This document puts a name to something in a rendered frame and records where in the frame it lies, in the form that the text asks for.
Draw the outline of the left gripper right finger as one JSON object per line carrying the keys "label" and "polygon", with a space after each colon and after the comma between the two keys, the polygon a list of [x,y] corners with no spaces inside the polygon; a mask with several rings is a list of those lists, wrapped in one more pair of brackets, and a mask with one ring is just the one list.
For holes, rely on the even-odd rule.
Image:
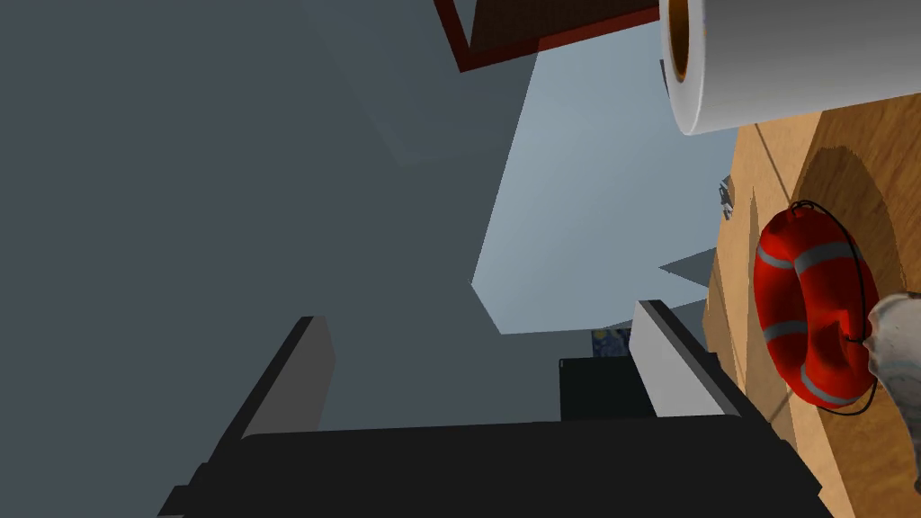
{"label": "left gripper right finger", "polygon": [[636,303],[629,347],[657,416],[739,415],[719,361],[664,302]]}

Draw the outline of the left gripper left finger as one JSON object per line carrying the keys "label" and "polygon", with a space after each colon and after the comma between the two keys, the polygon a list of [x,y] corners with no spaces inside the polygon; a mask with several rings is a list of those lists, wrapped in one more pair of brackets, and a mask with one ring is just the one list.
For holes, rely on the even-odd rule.
{"label": "left gripper left finger", "polygon": [[234,444],[255,434],[316,431],[334,369],[335,349],[326,319],[301,318],[284,338],[219,443]]}

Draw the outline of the blue painting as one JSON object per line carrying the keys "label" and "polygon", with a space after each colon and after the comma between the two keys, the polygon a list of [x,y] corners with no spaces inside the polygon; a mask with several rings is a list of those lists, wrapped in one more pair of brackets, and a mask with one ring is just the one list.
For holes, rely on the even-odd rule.
{"label": "blue painting", "polygon": [[591,331],[593,357],[630,355],[630,328],[603,328]]}

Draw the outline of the black cabinet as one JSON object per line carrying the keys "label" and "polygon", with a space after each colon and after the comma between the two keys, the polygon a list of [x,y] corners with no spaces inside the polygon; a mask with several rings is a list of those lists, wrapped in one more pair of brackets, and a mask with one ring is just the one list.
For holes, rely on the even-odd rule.
{"label": "black cabinet", "polygon": [[657,415],[630,356],[561,360],[559,411],[563,421],[648,418]]}

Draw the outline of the white seashell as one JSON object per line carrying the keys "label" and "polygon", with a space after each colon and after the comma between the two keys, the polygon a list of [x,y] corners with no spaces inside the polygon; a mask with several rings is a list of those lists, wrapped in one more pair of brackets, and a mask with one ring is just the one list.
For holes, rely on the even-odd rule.
{"label": "white seashell", "polygon": [[890,394],[903,419],[914,452],[921,495],[921,293],[897,292],[881,299],[869,313],[869,370]]}

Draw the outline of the wooden table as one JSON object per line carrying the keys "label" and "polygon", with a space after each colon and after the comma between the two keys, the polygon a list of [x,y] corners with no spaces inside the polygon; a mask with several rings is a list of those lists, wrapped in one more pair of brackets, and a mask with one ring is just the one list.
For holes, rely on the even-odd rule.
{"label": "wooden table", "polygon": [[811,200],[850,231],[881,296],[921,292],[921,94],[739,129],[702,326],[722,369],[818,478],[834,518],[921,518],[911,442],[886,390],[831,415],[794,397],[750,289],[761,230]]}

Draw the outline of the white paper towel roll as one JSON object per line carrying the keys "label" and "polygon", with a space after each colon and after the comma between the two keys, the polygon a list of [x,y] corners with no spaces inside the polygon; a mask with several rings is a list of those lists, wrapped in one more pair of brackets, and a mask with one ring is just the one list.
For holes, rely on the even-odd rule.
{"label": "white paper towel roll", "polygon": [[921,0],[659,0],[685,135],[921,92]]}

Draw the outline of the red framed brown carpet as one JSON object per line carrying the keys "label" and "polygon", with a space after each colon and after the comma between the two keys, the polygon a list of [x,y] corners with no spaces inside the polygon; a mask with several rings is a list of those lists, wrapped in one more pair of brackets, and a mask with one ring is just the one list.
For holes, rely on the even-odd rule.
{"label": "red framed brown carpet", "polygon": [[461,73],[624,31],[659,18],[659,0],[433,0]]}

